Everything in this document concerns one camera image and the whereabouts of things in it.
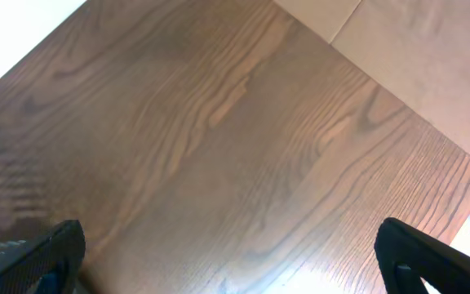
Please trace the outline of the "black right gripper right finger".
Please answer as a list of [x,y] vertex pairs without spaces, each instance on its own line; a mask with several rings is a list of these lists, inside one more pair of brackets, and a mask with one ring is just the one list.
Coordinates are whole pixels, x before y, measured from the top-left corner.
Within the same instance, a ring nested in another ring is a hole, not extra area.
[[389,217],[379,227],[375,256],[388,294],[470,293],[470,256]]

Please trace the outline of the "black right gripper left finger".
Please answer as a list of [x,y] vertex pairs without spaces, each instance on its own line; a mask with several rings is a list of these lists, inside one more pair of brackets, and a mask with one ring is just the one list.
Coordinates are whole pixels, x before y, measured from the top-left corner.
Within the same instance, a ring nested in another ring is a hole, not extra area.
[[0,241],[0,294],[84,294],[79,271],[86,252],[78,220],[32,238]]

